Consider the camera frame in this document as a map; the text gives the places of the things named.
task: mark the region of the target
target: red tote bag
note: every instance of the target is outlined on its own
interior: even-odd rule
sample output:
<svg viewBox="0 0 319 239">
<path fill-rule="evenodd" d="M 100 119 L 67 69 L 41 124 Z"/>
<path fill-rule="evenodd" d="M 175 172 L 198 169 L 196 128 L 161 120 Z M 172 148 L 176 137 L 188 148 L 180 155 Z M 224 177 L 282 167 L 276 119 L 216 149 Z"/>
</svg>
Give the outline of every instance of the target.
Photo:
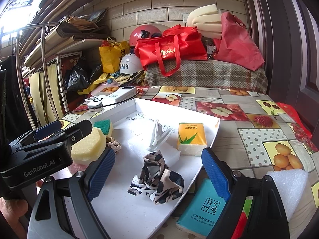
<svg viewBox="0 0 319 239">
<path fill-rule="evenodd" d="M 144 70 L 158 62 L 163 76 L 171 76 L 181 67 L 181 60 L 207 60 L 207 53 L 197 27 L 176 25 L 161 37 L 138 39 L 134 52 Z M 166 72 L 163 60 L 176 60 L 176 68 Z"/>
<path fill-rule="evenodd" d="M 221 15 L 222 38 L 214 39 L 215 60 L 234 63 L 255 71 L 265 60 L 245 29 L 244 23 L 230 12 Z"/>
</svg>

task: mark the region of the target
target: red helmet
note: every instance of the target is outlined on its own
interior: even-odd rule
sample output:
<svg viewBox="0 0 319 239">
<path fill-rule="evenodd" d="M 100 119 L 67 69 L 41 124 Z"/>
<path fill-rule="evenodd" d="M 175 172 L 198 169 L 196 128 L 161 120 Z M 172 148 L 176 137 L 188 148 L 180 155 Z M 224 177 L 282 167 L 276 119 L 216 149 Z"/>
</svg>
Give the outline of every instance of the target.
<svg viewBox="0 0 319 239">
<path fill-rule="evenodd" d="M 142 38 L 142 34 L 141 34 L 141 31 L 146 31 L 147 34 L 149 32 L 149 35 L 147 37 L 144 37 L 144 38 L 149 38 L 149 37 L 152 37 L 153 34 L 155 33 L 160 33 L 162 34 L 162 32 L 156 28 L 155 26 L 153 25 L 142 25 L 142 26 L 138 26 L 135 30 L 133 30 L 133 32 L 131 33 L 131 36 L 130 36 L 130 46 L 136 46 L 136 41 L 140 38 Z"/>
</svg>

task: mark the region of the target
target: blue gripper pad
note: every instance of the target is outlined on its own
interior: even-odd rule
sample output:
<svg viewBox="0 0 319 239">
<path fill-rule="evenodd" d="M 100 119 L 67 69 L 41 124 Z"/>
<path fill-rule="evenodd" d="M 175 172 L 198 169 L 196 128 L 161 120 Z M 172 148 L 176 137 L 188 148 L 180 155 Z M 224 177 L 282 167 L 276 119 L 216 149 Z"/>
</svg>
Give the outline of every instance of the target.
<svg viewBox="0 0 319 239">
<path fill-rule="evenodd" d="M 219 197 L 230 198 L 228 181 L 207 149 L 202 151 L 202 163 Z"/>
<path fill-rule="evenodd" d="M 93 198 L 99 196 L 103 185 L 115 163 L 115 152 L 113 149 L 101 160 L 97 166 L 95 172 L 92 174 L 89 180 L 89 190 L 87 193 L 87 199 L 91 202 Z"/>
<path fill-rule="evenodd" d="M 35 134 L 33 137 L 34 137 L 35 141 L 42 140 L 42 139 L 46 138 L 47 136 L 52 135 L 53 133 L 57 132 L 61 128 L 62 128 L 61 121 L 56 120 L 50 124 L 47 124 L 41 128 L 38 128 L 35 131 Z"/>
</svg>

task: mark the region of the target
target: tissue pack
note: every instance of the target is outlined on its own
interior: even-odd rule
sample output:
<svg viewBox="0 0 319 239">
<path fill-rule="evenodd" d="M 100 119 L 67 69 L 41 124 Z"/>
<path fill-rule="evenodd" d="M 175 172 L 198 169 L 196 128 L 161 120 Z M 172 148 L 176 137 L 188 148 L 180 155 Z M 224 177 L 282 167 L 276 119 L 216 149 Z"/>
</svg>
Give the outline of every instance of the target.
<svg viewBox="0 0 319 239">
<path fill-rule="evenodd" d="M 178 150 L 181 155 L 201 156 L 207 147 L 207 141 L 202 123 L 180 123 L 178 126 Z"/>
<path fill-rule="evenodd" d="M 216 224 L 226 201 L 217 195 L 210 181 L 204 179 L 192 202 L 176 222 L 177 228 L 205 238 Z"/>
</svg>

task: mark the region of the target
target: person's hand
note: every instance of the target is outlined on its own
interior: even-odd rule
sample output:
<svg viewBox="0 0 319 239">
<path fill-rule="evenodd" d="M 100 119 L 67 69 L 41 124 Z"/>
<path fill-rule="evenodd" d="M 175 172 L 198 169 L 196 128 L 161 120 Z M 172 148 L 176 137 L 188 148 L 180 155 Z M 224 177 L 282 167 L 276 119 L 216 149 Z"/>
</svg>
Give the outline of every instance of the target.
<svg viewBox="0 0 319 239">
<path fill-rule="evenodd" d="M 0 198 L 0 211 L 20 239 L 27 237 L 24 227 L 19 222 L 19 218 L 28 211 L 28 203 L 24 199 L 11 199 L 9 201 Z"/>
</svg>

